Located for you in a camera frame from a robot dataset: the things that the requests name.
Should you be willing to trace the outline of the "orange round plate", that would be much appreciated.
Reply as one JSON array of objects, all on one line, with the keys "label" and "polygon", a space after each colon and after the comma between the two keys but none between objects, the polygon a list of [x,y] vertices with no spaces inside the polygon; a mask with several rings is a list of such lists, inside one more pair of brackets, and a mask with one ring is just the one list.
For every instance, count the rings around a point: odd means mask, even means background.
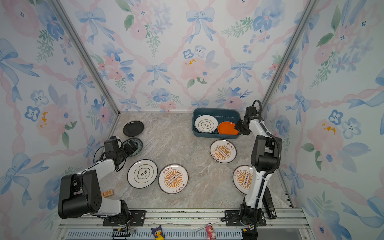
[{"label": "orange round plate", "polygon": [[235,128],[236,124],[233,122],[222,122],[218,125],[218,133],[221,135],[237,136],[239,131]]}]

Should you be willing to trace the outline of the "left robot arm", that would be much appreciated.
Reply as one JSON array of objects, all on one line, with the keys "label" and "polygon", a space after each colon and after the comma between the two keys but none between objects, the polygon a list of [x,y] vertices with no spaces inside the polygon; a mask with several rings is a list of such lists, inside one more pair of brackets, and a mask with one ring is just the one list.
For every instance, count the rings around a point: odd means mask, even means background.
[{"label": "left robot arm", "polygon": [[126,202],[105,199],[99,181],[112,172],[120,171],[127,158],[141,151],[141,145],[134,140],[121,142],[113,136],[105,141],[104,148],[94,165],[80,173],[62,177],[58,204],[61,219],[90,214],[121,226],[131,220]]}]

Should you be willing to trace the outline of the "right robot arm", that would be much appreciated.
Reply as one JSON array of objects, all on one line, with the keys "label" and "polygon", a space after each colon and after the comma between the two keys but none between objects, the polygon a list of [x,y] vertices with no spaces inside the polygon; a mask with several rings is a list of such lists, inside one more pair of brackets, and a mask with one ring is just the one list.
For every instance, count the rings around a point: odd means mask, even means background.
[{"label": "right robot arm", "polygon": [[270,191],[267,187],[272,174],[279,168],[282,155],[282,140],[267,130],[264,121],[255,114],[246,114],[236,124],[242,135],[254,134],[255,143],[251,154],[253,179],[240,207],[239,217],[256,219],[261,208],[266,209],[271,219],[277,217]]}]

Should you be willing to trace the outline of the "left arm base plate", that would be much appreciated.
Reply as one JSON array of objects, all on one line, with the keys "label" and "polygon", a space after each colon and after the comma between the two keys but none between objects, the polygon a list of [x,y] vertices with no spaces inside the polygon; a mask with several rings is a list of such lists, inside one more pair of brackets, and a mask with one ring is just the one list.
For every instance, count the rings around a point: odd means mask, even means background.
[{"label": "left arm base plate", "polygon": [[119,214],[104,219],[103,227],[142,227],[146,218],[145,210],[130,210],[127,216]]}]

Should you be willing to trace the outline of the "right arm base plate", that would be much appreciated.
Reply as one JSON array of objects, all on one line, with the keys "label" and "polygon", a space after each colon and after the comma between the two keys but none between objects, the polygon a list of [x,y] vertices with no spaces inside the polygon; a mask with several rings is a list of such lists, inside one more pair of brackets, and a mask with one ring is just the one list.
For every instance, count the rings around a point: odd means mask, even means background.
[{"label": "right arm base plate", "polygon": [[256,227],[266,227],[267,222],[262,209],[256,210],[254,215],[247,216],[246,214],[240,215],[240,211],[237,210],[225,210],[225,216],[221,218],[225,222],[227,227],[248,227],[256,224]]}]

